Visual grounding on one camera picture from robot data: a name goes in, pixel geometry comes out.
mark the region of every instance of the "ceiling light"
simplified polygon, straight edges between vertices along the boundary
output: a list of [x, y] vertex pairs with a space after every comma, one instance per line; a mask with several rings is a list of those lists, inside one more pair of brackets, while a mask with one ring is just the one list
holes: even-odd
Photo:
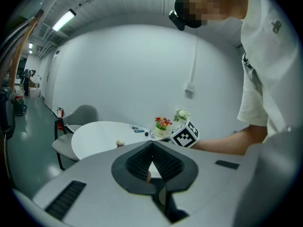
[[59, 21], [54, 25], [53, 30], [58, 31], [65, 25], [68, 21], [70, 21], [73, 17], [76, 16], [76, 13], [70, 9], [68, 10], [62, 17], [59, 19]]

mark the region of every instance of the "cube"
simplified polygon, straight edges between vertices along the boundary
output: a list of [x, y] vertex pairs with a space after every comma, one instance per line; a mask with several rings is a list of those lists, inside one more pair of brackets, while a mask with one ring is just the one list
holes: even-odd
[[180, 125], [170, 140], [178, 146], [190, 148], [199, 141], [199, 131], [190, 120]]

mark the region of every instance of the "flower pot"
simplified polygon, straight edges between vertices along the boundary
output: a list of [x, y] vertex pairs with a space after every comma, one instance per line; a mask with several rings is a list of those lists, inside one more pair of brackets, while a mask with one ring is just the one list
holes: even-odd
[[185, 119], [180, 119], [179, 118], [179, 121], [174, 121], [173, 124], [172, 124], [172, 128], [173, 129], [177, 129], [180, 125], [182, 125], [183, 123], [185, 123], [187, 120]]
[[166, 130], [160, 130], [156, 127], [153, 134], [157, 137], [164, 138], [166, 136]]

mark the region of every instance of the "green floor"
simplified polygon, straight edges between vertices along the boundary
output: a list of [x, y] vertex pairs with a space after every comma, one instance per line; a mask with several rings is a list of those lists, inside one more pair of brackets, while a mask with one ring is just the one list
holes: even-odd
[[[62, 171], [51, 146], [54, 141], [54, 115], [42, 98], [25, 98], [25, 104], [27, 112], [24, 116], [16, 116], [15, 132], [8, 140], [8, 159], [15, 186], [32, 198]], [[64, 168], [74, 164], [64, 157], [61, 159]]]

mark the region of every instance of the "red fire extinguisher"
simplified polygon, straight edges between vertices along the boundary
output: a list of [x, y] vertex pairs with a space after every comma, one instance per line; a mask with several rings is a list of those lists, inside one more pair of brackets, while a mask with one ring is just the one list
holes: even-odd
[[[63, 108], [58, 107], [58, 109], [57, 109], [57, 119], [63, 118], [63, 115], [64, 115]], [[60, 131], [63, 130], [61, 122], [58, 122], [58, 130], [60, 130]]]

